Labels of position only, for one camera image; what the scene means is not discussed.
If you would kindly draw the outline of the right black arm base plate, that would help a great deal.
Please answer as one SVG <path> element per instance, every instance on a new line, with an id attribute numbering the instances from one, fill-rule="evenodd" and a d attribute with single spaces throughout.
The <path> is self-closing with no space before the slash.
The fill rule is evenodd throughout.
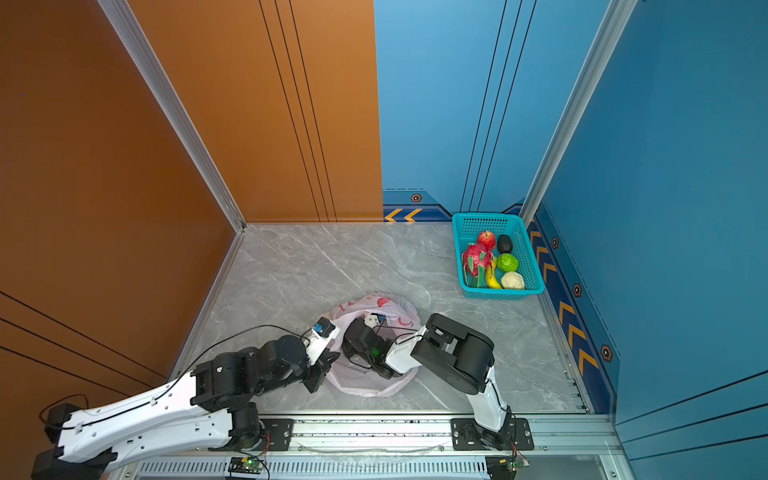
<path id="1" fill-rule="evenodd" d="M 474 419 L 450 420 L 451 439 L 456 451 L 533 451 L 534 439 L 525 418 L 510 417 L 500 431 L 481 427 Z"/>

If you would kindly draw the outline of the red dragon fruit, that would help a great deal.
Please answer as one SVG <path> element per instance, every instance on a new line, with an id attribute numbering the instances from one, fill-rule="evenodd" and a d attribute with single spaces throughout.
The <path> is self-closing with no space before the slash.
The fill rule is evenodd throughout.
<path id="1" fill-rule="evenodd" d="M 493 253 L 484 245 L 470 244 L 461 257 L 464 284 L 469 288 L 485 288 L 487 271 L 493 260 Z"/>

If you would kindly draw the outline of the yellow mango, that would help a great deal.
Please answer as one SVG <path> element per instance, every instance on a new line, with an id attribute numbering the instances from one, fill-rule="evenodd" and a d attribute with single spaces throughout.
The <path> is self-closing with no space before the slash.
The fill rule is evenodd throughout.
<path id="1" fill-rule="evenodd" d="M 494 264 L 488 267 L 485 271 L 485 283 L 487 288 L 494 290 L 502 289 L 502 285 L 499 283 L 496 277 L 496 268 Z"/>

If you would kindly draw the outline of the red apple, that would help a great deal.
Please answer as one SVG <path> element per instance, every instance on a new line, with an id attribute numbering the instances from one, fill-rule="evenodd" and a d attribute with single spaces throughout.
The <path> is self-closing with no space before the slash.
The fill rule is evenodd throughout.
<path id="1" fill-rule="evenodd" d="M 477 244 L 481 245 L 485 250 L 492 252 L 496 247 L 496 236 L 489 230 L 483 231 L 477 237 Z"/>

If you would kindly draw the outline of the teal plastic mesh basket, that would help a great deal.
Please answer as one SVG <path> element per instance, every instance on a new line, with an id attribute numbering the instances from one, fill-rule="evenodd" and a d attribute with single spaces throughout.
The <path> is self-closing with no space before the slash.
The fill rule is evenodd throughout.
<path id="1" fill-rule="evenodd" d="M 458 280 L 468 298 L 519 300 L 545 290 L 522 219 L 509 214 L 452 217 Z"/>

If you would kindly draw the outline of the beige round fruit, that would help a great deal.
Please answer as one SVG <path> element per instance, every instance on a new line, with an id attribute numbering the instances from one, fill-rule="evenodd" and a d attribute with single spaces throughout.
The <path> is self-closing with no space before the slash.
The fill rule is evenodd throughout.
<path id="1" fill-rule="evenodd" d="M 500 284 L 507 290 L 525 290 L 526 283 L 523 276 L 515 271 L 505 272 L 500 280 Z"/>

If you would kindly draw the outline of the green apple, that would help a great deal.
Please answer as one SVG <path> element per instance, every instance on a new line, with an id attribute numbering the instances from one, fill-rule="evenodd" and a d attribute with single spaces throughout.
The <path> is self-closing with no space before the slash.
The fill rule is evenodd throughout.
<path id="1" fill-rule="evenodd" d="M 503 272 L 516 272 L 519 265 L 519 260 L 512 254 L 500 254 L 495 259 L 496 268 Z"/>

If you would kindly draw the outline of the pink plastic bag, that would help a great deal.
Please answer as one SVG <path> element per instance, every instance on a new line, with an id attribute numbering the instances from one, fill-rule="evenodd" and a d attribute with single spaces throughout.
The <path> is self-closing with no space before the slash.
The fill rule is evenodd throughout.
<path id="1" fill-rule="evenodd" d="M 339 330 L 330 350 L 339 355 L 327 380 L 342 393 L 391 397 L 416 375 L 412 358 L 423 328 L 416 308 L 406 299 L 369 294 L 342 303 L 324 315 Z"/>

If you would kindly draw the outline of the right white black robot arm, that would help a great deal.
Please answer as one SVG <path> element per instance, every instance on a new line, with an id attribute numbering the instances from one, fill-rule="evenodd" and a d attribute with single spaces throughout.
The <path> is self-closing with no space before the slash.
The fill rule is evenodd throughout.
<path id="1" fill-rule="evenodd" d="M 467 395 L 474 416 L 471 442 L 496 450 L 515 448 L 513 415 L 497 388 L 494 343 L 485 334 L 434 313 L 419 330 L 387 339 L 370 320 L 358 317 L 346 328 L 341 351 L 386 380 L 425 368 Z"/>

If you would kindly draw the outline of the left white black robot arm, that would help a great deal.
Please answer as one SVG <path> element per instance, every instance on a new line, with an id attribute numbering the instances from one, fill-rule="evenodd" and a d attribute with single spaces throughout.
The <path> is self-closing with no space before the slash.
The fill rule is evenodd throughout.
<path id="1" fill-rule="evenodd" d="M 225 352 L 174 381 L 122 401 L 50 408 L 51 449 L 35 458 L 34 479 L 98 479 L 124 464 L 198 447 L 243 448 L 260 438 L 254 398 L 300 383 L 314 393 L 339 358 L 332 335 L 284 335 Z"/>

